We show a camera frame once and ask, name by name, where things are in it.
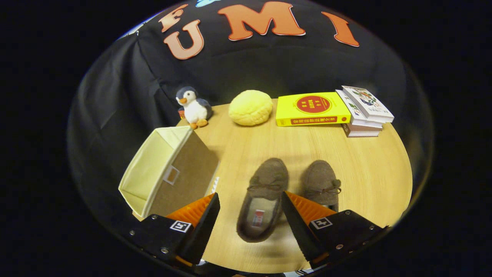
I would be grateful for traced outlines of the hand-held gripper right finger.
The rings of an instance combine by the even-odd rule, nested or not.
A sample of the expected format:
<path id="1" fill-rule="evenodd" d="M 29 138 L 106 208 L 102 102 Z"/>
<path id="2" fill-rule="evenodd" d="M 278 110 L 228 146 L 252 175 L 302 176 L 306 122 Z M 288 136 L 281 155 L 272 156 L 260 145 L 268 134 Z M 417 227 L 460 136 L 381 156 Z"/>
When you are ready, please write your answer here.
<path id="1" fill-rule="evenodd" d="M 292 233 L 313 269 L 353 256 L 388 229 L 353 210 L 335 212 L 289 191 L 283 191 L 281 198 Z"/>

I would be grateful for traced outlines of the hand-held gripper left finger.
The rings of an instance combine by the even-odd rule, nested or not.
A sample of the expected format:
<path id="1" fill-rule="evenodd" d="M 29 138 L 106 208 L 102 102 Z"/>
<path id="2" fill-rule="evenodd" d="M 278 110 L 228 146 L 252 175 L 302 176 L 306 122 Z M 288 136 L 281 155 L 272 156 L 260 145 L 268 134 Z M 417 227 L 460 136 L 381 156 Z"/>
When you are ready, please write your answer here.
<path id="1" fill-rule="evenodd" d="M 128 229 L 128 241 L 172 266 L 198 265 L 220 211 L 218 193 L 209 194 L 167 216 L 151 214 Z"/>

